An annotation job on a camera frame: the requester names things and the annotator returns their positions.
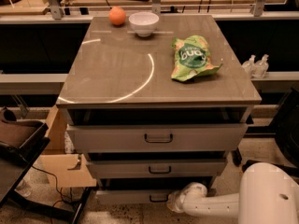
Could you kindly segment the white foam-padded gripper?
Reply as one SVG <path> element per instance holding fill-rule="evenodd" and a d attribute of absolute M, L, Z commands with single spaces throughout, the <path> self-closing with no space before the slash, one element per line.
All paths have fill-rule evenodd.
<path fill-rule="evenodd" d="M 173 212 L 185 213 L 185 205 L 199 203 L 207 195 L 207 188 L 201 183 L 192 182 L 182 190 L 175 190 L 168 195 L 166 206 Z"/>

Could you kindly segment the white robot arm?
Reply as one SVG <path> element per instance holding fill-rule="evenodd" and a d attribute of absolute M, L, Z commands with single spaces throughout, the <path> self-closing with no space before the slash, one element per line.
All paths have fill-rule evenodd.
<path fill-rule="evenodd" d="M 167 207 L 194 217 L 235 217 L 238 224 L 299 224 L 299 185 L 282 169 L 258 162 L 243 174 L 239 192 L 209 197 L 192 182 L 168 195 Z"/>

